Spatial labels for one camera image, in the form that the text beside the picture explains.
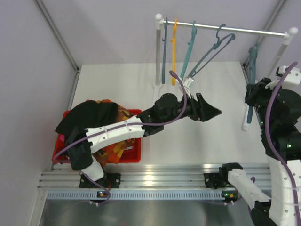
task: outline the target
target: red basket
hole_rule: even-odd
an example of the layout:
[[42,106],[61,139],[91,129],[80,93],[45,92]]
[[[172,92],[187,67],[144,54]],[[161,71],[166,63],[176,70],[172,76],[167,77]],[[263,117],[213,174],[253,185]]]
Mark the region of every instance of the red basket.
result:
[[[139,114],[142,111],[137,109],[129,110],[130,113]],[[63,118],[69,113],[70,111],[64,112]],[[64,140],[61,139],[62,134],[59,134],[56,139],[55,149],[52,154],[52,162],[54,163],[61,163],[60,161],[67,160],[66,155],[61,155],[57,157],[58,161],[54,161],[54,156],[59,153],[64,147]],[[141,159],[141,138],[136,138],[135,142],[132,144],[132,149],[125,150],[119,160],[119,163],[129,163],[129,162],[139,162]]]

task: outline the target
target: yellow hanger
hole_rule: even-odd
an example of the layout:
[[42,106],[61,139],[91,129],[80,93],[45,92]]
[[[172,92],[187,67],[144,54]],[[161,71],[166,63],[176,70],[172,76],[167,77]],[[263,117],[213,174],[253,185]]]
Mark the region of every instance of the yellow hanger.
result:
[[[177,31],[177,19],[174,20],[174,32],[173,32],[173,39],[170,41],[173,44],[173,71],[175,72],[175,33]],[[175,78],[172,77],[171,84],[174,86],[175,85]]]

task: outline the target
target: teal hanger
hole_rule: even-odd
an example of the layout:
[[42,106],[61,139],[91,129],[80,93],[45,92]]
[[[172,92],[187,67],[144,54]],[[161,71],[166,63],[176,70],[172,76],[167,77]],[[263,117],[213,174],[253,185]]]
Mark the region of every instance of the teal hanger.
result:
[[[255,84],[256,80],[256,59],[258,55],[259,43],[249,49],[249,83]],[[253,117],[253,107],[249,106],[246,122],[250,124]]]
[[[225,37],[223,37],[222,39],[220,39],[220,37],[218,36],[219,31],[221,30],[222,27],[226,26],[225,24],[222,24],[219,29],[216,32],[216,38],[217,38],[217,42],[211,47],[211,49],[209,49],[206,54],[198,61],[198,63],[194,66],[194,68],[191,70],[191,72],[189,73],[189,77],[194,77],[197,73],[199,73],[213,58],[215,58],[216,55],[218,55],[227,45],[230,44],[230,42],[232,40],[235,40],[235,34],[231,33],[226,35]],[[196,71],[196,69],[198,68],[198,66],[205,60],[205,58],[213,51],[216,50],[217,48],[219,48],[219,46],[221,45],[221,43],[229,37],[229,40],[227,41],[227,43],[216,53],[213,55],[213,57],[211,57],[200,69],[198,69]]]
[[194,25],[195,23],[196,23],[196,21],[193,21],[192,31],[191,31],[191,40],[190,40],[190,42],[188,42],[189,46],[188,46],[188,50],[187,50],[187,53],[186,53],[186,56],[185,56],[183,68],[182,68],[182,71],[181,71],[181,76],[180,76],[181,79],[184,78],[184,75],[185,75],[185,72],[186,72],[186,69],[187,69],[187,66],[188,66],[188,62],[189,62],[189,59],[190,59],[190,56],[191,56],[194,39],[195,39],[196,34],[197,34],[197,29]]
[[161,76],[162,84],[165,84],[165,64],[166,64],[166,46],[167,46],[167,17],[165,19],[164,29],[165,29],[165,35],[164,35],[164,39],[162,39],[162,41],[164,42],[163,65],[162,65],[162,76]]

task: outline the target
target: clothing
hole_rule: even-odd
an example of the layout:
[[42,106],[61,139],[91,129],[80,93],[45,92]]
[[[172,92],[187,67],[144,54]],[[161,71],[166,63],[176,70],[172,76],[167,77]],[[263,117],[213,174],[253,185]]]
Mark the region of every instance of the clothing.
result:
[[[73,108],[56,127],[56,132],[68,138],[77,126],[82,128],[101,127],[127,120],[132,116],[133,114],[127,109],[110,100],[88,100]],[[118,163],[124,150],[134,141],[135,139],[130,139],[109,145],[94,153],[93,156],[103,166],[107,162]]]

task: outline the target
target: white table surface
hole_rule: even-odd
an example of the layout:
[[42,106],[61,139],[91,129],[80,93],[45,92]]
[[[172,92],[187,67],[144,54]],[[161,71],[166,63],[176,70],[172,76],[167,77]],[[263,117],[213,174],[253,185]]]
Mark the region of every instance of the white table surface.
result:
[[[189,63],[190,71],[195,63]],[[182,98],[171,85],[166,64],[166,84],[160,95],[170,92]],[[180,74],[182,64],[177,63]],[[72,107],[87,99],[110,99],[127,109],[152,107],[155,64],[83,65]],[[239,62],[211,62],[196,77],[192,94],[219,108],[222,114],[207,121],[189,118],[165,126],[165,129],[142,140],[142,157],[138,164],[210,164],[266,163],[255,114],[249,131],[241,130],[246,104],[246,81]]]

